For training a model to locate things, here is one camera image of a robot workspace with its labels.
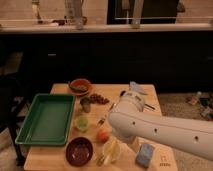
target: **bowl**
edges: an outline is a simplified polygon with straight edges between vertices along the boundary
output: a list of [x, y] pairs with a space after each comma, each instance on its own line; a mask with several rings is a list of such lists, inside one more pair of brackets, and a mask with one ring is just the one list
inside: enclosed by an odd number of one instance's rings
[[92, 155], [92, 143], [85, 137], [73, 139], [66, 148], [66, 159], [73, 166], [85, 165], [90, 161]]
[[75, 126], [81, 132], [87, 131], [88, 126], [89, 126], [87, 117], [86, 116], [78, 116], [75, 119]]
[[85, 78], [78, 78], [68, 83], [70, 92], [76, 96], [84, 96], [91, 92], [92, 84]]

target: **dish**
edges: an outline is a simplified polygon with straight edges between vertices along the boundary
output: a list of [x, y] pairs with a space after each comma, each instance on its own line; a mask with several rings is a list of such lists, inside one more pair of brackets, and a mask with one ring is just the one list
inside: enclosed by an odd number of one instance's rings
[[66, 158], [73, 166], [83, 166], [90, 161], [93, 155], [93, 146], [85, 137], [73, 139], [67, 146]]
[[75, 96], [37, 94], [16, 144], [63, 146], [67, 142]]
[[91, 92], [92, 84], [85, 78], [78, 78], [72, 82], [68, 82], [71, 94], [76, 96], [84, 96]]

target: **chair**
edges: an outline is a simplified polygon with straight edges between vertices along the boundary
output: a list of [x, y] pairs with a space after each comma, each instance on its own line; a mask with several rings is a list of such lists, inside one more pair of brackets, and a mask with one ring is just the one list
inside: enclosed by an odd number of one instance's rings
[[15, 138], [16, 129], [19, 128], [17, 123], [24, 120], [24, 117], [18, 117], [18, 114], [26, 104], [27, 98], [24, 97], [20, 102], [14, 100], [19, 88], [16, 79], [0, 76], [0, 133], [6, 128], [9, 129], [17, 155], [17, 166], [23, 166], [25, 157], [22, 155], [20, 146], [15, 144]]

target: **black cabinet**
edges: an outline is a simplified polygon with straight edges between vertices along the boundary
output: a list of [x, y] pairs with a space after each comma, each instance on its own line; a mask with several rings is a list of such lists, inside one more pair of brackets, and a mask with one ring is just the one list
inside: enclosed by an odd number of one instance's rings
[[158, 91], [212, 90], [213, 32], [4, 35], [19, 41], [20, 75], [35, 87], [85, 77], [154, 84]]

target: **apple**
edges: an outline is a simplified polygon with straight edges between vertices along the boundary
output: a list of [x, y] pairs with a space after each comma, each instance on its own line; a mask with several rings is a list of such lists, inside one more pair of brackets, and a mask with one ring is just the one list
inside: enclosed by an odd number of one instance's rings
[[98, 130], [96, 138], [99, 142], [105, 143], [109, 139], [109, 132], [101, 128]]

